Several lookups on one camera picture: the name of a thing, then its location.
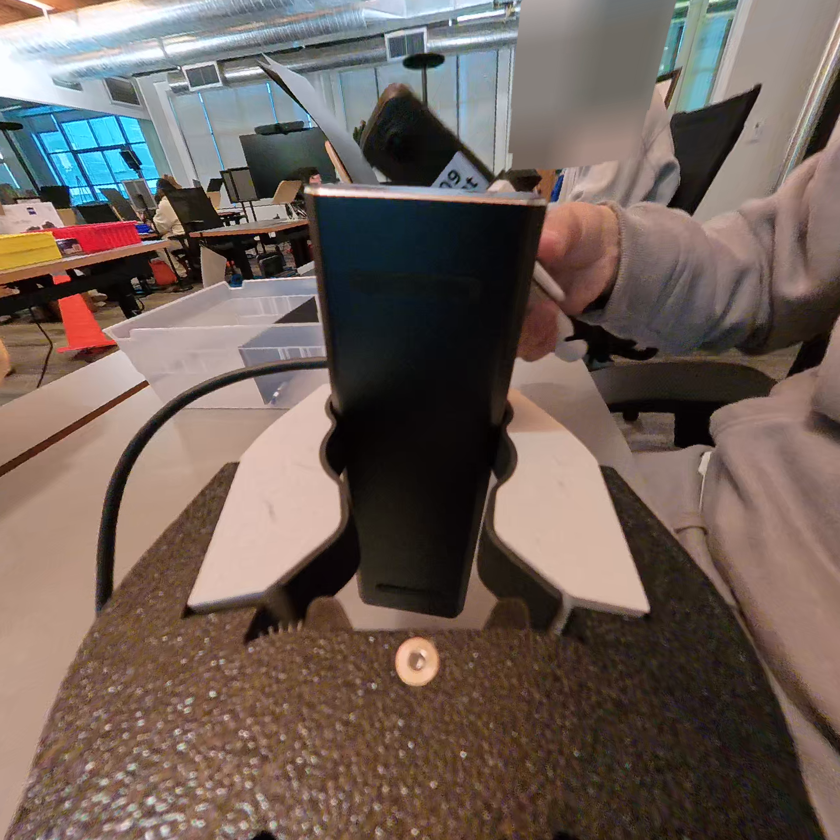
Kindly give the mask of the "white cardboard box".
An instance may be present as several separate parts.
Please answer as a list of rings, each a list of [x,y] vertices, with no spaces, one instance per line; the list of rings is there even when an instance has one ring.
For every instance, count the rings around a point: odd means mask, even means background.
[[[1,235],[61,227],[63,223],[52,203],[33,201],[1,205]]]

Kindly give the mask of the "large silver duct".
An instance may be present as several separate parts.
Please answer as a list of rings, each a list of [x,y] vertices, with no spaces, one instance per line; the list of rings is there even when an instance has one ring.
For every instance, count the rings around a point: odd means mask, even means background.
[[[110,2],[2,27],[2,57],[60,78],[128,77],[238,50],[363,32],[407,2]]]

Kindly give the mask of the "metal pole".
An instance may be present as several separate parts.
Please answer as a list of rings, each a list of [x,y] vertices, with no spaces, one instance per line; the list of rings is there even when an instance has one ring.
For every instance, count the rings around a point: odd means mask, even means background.
[[[807,147],[838,76],[838,65],[839,18],[837,17],[795,123],[778,178],[773,186],[774,190],[778,190],[790,173],[804,160]]]

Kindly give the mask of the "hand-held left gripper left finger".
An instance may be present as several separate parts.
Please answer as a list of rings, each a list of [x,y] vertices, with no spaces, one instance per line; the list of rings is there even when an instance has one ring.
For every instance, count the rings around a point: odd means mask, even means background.
[[[341,439],[320,385],[246,450],[186,607],[195,614],[273,602],[287,619],[357,574],[358,535]]]

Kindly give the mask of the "thin silver duct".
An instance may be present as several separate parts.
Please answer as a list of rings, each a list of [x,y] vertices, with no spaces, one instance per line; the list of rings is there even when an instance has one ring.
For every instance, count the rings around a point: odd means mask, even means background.
[[[427,52],[444,56],[469,51],[499,49],[516,44],[518,21],[510,18],[457,20],[450,26],[427,28]],[[323,70],[345,70],[379,66],[385,59],[384,35],[349,39],[326,45],[312,45],[266,54],[281,65],[306,75]],[[258,63],[260,56],[226,59],[218,63],[224,74],[225,88],[260,83],[268,76]],[[181,95],[190,92],[182,73],[168,77],[171,89]]]

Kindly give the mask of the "large grid window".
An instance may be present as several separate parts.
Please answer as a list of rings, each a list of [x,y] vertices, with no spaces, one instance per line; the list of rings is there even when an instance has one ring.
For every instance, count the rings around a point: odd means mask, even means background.
[[[106,190],[126,197],[124,182],[143,179],[152,185],[158,177],[142,120],[66,110],[30,117],[28,126],[74,205],[103,203]]]

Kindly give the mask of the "clear plastic bin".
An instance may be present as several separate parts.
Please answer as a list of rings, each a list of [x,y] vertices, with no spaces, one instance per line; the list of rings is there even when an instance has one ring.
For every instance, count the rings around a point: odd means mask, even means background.
[[[244,344],[291,345],[323,339],[315,276],[220,283],[105,330],[157,396],[173,397],[245,368]]]

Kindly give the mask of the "white desk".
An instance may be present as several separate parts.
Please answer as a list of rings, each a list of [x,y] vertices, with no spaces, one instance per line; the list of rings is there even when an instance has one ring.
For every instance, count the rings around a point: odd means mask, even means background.
[[[60,682],[93,620],[104,492],[125,446],[161,406],[121,352],[2,406],[3,836]],[[122,503],[116,581],[278,416],[187,409],[158,433]]]

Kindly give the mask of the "black office chair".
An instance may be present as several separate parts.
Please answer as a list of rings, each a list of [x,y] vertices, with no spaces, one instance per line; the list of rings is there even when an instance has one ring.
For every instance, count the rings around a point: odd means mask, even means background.
[[[209,195],[201,187],[171,189],[165,196],[175,215],[175,227],[181,233],[172,231],[166,236],[178,240],[191,257],[199,256],[199,239],[192,234],[222,228],[223,220],[218,215]]]
[[[762,90],[761,84],[670,120],[679,183],[668,207],[692,215],[742,134]],[[629,423],[642,413],[674,417],[678,448],[711,445],[709,423],[719,408],[741,399],[766,396],[768,375],[744,364],[708,360],[659,360],[656,349],[640,348],[609,332],[579,322],[577,337],[595,384],[612,412]]]

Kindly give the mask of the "person's right hand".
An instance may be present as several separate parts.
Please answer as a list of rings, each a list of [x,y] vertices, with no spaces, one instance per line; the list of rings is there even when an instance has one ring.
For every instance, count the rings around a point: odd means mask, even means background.
[[[621,257],[621,231],[611,206],[564,203],[551,209],[539,242],[540,265],[563,290],[557,304],[530,304],[518,344],[518,357],[539,361],[551,354],[560,336],[560,313],[574,319],[611,292]]]

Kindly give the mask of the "small framed screen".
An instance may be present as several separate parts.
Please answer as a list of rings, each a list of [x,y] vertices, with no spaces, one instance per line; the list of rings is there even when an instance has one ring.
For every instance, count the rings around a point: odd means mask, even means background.
[[[219,174],[231,203],[246,204],[259,200],[259,193],[247,166],[221,170]]]

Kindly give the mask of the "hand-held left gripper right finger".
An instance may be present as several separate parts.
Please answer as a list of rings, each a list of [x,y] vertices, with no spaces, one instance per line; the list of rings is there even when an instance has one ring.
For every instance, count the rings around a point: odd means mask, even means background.
[[[602,470],[561,422],[510,389],[482,521],[482,584],[531,628],[576,608],[640,618],[650,604]]]

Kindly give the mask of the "grey metal USB hub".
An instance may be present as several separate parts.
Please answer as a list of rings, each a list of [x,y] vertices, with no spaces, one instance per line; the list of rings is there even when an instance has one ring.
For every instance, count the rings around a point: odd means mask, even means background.
[[[244,344],[238,351],[244,366],[321,358],[325,355],[323,339],[296,340],[291,345],[282,346]],[[326,369],[317,369],[264,374],[255,378],[255,384],[265,404],[278,410],[287,410],[321,386],[328,385],[329,373]]]
[[[360,596],[457,617],[546,202],[327,184],[306,205]]]

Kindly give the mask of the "large black monitor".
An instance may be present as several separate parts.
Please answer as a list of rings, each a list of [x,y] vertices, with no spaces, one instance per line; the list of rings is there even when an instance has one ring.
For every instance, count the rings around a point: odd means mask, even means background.
[[[327,137],[319,128],[293,133],[241,134],[246,165],[259,198],[271,198],[281,181],[299,180],[308,183],[303,170],[316,170],[322,181],[338,180],[333,163],[326,151]]]

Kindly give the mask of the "grey angled panel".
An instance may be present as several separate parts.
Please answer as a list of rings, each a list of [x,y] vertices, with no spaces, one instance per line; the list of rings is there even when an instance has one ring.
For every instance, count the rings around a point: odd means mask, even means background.
[[[268,56],[260,57],[258,63],[268,78],[301,106],[321,130],[325,151],[338,179],[356,185],[378,186],[375,170],[364,158],[360,146],[310,81]]]

